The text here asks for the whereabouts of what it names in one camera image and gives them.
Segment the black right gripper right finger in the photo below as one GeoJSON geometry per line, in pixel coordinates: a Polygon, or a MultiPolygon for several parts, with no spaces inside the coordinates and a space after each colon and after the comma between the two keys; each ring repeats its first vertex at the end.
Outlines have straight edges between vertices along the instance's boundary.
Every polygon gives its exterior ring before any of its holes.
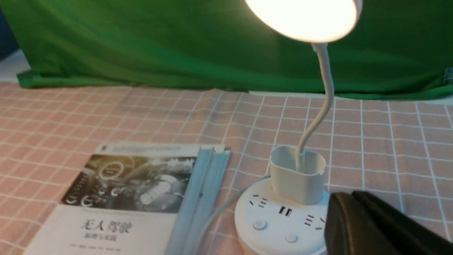
{"type": "Polygon", "coordinates": [[[451,255],[453,245],[379,197],[366,192],[351,194],[367,211],[393,247],[403,255],[451,255]]]}

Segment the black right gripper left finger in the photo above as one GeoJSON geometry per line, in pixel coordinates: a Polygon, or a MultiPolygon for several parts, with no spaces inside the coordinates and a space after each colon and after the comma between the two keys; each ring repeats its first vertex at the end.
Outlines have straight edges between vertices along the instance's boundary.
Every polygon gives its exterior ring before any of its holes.
{"type": "Polygon", "coordinates": [[[328,255],[393,254],[369,214],[347,193],[330,196],[324,239],[328,255]]]}

